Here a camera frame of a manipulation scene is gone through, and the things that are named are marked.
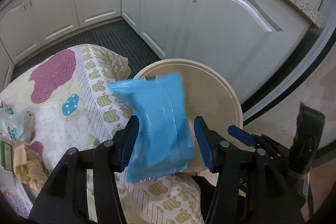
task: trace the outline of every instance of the apple pattern fabric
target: apple pattern fabric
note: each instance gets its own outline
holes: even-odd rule
[[[92,102],[99,110],[103,127],[108,128],[111,138],[117,130],[125,128],[132,111],[109,92],[106,82],[128,77],[129,72],[120,77],[127,63],[116,53],[94,45],[81,45],[80,54]],[[98,139],[103,142],[107,138],[101,135]],[[200,191],[190,177],[175,174],[159,180],[130,184],[127,183],[126,173],[127,169],[121,174],[116,173],[115,178],[128,223],[204,223],[200,209]],[[97,221],[94,203],[91,202],[94,200],[92,181],[91,172],[87,180],[88,203],[92,203],[89,215],[91,220]]]
[[[117,130],[125,128],[132,110],[111,94],[106,82],[128,78],[128,59],[97,45],[77,47],[78,72],[79,75],[85,75],[81,86],[85,106],[89,116],[96,117],[93,124],[100,131],[98,139],[110,139]]]

